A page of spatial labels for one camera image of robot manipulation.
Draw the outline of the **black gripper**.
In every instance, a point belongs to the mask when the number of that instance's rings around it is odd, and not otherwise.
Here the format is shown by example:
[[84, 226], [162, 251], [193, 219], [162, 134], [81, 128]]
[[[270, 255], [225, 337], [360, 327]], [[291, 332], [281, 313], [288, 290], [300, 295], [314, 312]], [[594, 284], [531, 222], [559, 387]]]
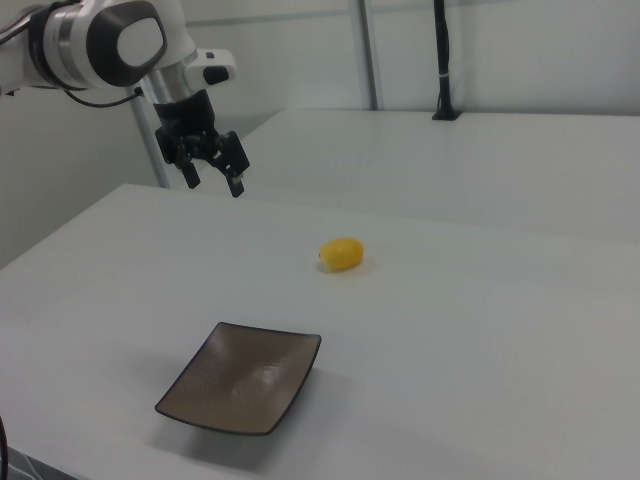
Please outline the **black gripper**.
[[160, 120], [155, 137], [162, 159], [182, 173], [189, 189], [200, 184], [188, 151], [195, 149], [212, 152], [207, 162], [225, 177], [233, 198], [244, 193], [242, 178], [250, 166], [249, 159], [234, 131], [218, 135], [214, 126], [215, 113], [205, 90], [177, 102], [154, 104], [153, 107]]

